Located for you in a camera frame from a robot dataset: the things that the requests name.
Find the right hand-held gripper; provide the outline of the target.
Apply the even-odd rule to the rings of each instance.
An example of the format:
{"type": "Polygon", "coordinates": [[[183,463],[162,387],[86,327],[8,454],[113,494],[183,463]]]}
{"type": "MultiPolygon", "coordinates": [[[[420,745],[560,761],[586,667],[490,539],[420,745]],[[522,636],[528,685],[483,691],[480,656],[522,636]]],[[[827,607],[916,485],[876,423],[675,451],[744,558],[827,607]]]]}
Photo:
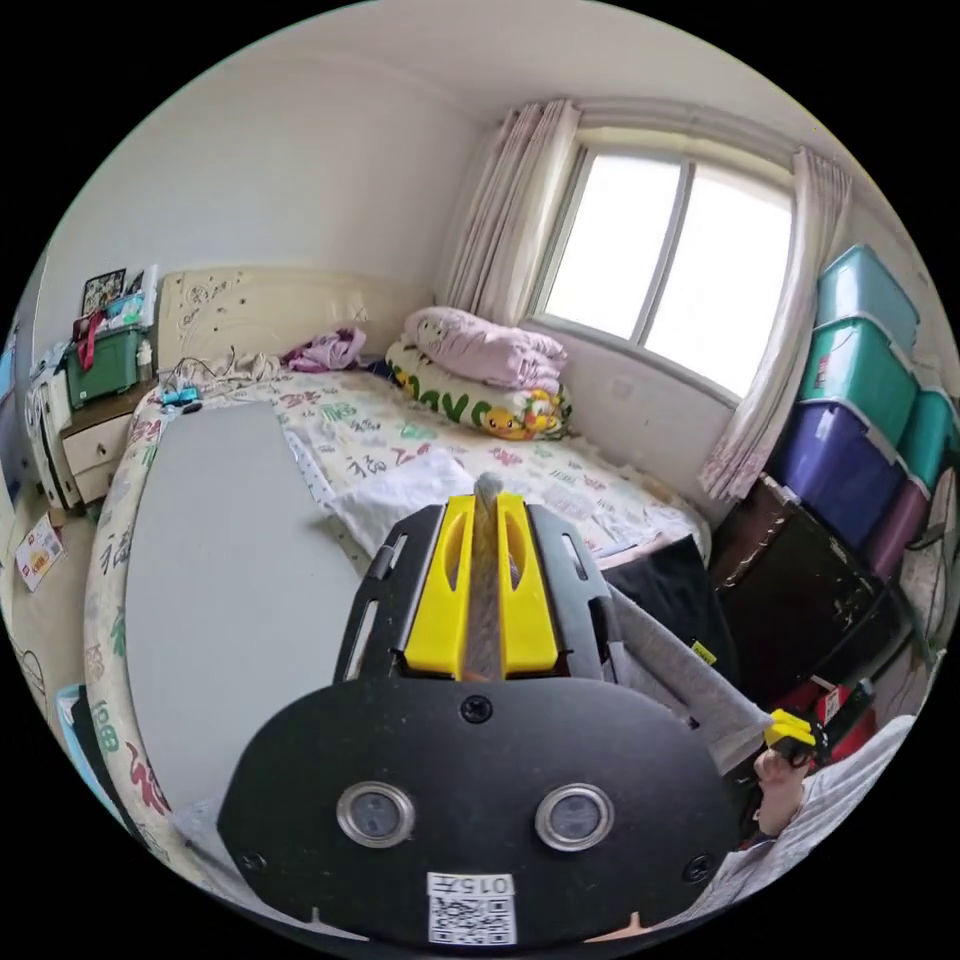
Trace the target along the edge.
{"type": "Polygon", "coordinates": [[[768,748],[776,748],[779,757],[792,768],[827,765],[833,740],[846,734],[844,712],[840,708],[822,722],[813,712],[777,708],[771,713],[772,724],[764,734],[764,742],[768,748]]]}

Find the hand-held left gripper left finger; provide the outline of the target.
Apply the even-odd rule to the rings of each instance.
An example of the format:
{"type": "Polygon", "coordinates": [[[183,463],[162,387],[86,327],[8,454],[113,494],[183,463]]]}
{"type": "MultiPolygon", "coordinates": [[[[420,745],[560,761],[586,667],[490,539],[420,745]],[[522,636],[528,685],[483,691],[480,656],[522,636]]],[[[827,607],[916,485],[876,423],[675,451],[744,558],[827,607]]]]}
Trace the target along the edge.
{"type": "Polygon", "coordinates": [[[452,497],[443,509],[403,653],[415,673],[462,679],[475,509],[474,495],[452,497]]]}

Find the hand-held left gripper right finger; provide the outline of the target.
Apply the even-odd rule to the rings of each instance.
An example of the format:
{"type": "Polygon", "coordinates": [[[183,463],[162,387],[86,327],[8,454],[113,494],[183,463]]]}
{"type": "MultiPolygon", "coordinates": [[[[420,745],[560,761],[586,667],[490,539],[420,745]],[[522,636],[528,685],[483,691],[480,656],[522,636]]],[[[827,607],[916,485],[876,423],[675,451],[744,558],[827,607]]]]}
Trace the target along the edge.
{"type": "Polygon", "coordinates": [[[522,496],[496,497],[496,571],[505,680],[549,675],[559,657],[533,526],[522,496]]]}

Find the person's right hand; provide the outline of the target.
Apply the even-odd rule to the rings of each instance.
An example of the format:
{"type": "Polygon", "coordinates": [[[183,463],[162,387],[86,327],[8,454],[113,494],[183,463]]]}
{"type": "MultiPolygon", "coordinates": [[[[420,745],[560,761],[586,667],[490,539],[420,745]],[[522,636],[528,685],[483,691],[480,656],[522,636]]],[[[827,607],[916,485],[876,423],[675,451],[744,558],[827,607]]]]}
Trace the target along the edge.
{"type": "Polygon", "coordinates": [[[754,820],[764,837],[777,837],[800,809],[809,768],[809,761],[794,765],[773,749],[765,750],[755,761],[762,798],[754,820]]]}

